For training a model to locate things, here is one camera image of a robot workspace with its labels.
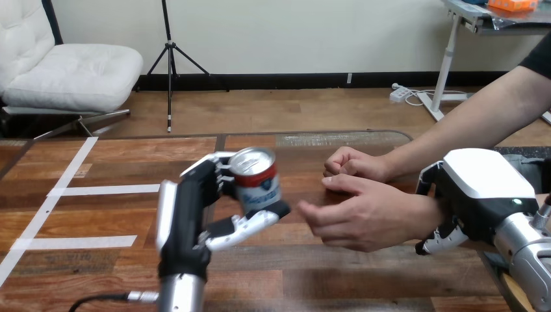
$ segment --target aluminum can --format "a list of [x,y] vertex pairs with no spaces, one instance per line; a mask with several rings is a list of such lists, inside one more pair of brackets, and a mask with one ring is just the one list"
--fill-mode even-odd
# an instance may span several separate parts
[[276,155],[266,148],[246,148],[228,162],[243,211],[264,209],[281,199]]

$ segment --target connector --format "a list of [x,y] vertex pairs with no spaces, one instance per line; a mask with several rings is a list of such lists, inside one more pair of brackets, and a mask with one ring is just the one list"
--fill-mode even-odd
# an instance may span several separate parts
[[142,304],[154,304],[157,302],[158,297],[159,293],[154,291],[131,291],[128,294],[127,301],[140,302]]
[[403,102],[405,99],[411,94],[411,90],[401,86],[399,89],[395,90],[393,93],[391,93],[391,101],[393,102]]

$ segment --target human hand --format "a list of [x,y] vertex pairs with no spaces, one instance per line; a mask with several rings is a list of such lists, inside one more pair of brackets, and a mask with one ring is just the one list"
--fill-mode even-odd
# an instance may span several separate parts
[[339,148],[329,157],[325,167],[325,177],[348,174],[379,182],[386,182],[392,178],[391,165],[384,156],[374,157],[348,146]]
[[338,205],[298,204],[313,235],[328,246],[373,252],[425,239],[444,218],[434,198],[407,194],[390,185],[344,174],[322,182],[329,190],[354,195]]

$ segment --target fist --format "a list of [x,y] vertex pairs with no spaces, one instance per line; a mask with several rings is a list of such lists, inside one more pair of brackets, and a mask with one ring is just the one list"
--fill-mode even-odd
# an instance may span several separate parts
[[391,169],[384,156],[374,157],[348,146],[339,148],[329,157],[325,167],[325,177],[346,174],[382,183],[391,178]]

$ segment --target black sleeve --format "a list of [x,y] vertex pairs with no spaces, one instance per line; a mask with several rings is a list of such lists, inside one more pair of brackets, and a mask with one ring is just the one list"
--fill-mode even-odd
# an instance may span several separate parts
[[541,40],[520,65],[551,79],[551,32]]

